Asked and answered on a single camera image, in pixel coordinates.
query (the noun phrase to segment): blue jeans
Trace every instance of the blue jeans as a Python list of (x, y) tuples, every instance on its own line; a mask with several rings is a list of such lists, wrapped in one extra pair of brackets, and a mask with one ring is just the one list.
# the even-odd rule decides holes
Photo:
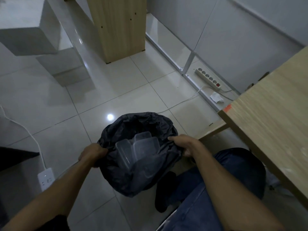
[[(262, 199), (265, 189), (265, 168), (261, 161), (244, 148), (218, 152), (215, 159), (240, 180), (248, 190)], [(174, 190), (165, 198), (166, 205), (183, 201), (164, 231), (223, 230), (197, 167), (176, 177)]]

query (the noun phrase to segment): person's left hand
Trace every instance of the person's left hand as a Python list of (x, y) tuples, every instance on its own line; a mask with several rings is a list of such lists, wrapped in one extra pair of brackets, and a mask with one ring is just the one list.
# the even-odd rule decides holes
[(102, 148), (98, 143), (91, 143), (83, 150), (78, 160), (89, 160), (93, 167), (95, 162), (98, 159), (103, 158), (105, 155), (107, 155), (107, 153), (108, 149)]

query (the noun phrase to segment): black garbage bag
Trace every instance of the black garbage bag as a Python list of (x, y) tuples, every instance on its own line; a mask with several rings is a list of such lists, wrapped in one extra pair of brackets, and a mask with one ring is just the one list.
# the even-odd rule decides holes
[[(150, 131), (152, 137), (158, 138), (159, 153), (140, 159), (129, 172), (121, 169), (117, 163), (116, 142), (132, 139), (135, 134), (145, 131)], [(133, 197), (154, 186), (181, 158), (183, 148), (169, 141), (168, 136), (177, 136), (177, 130), (172, 121), (165, 116), (151, 112), (122, 115), (103, 130), (97, 143), (107, 148), (109, 153), (99, 160), (97, 165), (116, 191)]]

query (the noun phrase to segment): foot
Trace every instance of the foot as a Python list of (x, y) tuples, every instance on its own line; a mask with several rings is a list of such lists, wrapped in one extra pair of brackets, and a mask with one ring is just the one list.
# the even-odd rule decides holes
[(173, 185), (175, 182), (176, 174), (174, 172), (167, 172), (165, 176), (157, 183), (155, 208), (160, 213), (167, 210), (165, 198), (172, 193)]

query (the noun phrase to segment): person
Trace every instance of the person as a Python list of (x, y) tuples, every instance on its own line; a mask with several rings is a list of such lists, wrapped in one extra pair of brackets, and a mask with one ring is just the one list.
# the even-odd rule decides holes
[[(176, 177), (168, 172), (157, 184), (155, 206), (160, 212), (182, 201), (164, 230), (275, 230), (283, 225), (263, 205), (265, 172), (249, 151), (233, 148), (214, 157), (198, 140), (168, 138), (195, 159), (197, 167)], [(3, 228), (3, 231), (69, 230), (69, 215), (78, 192), (95, 162), (107, 149), (92, 143), (79, 162), (38, 195)]]

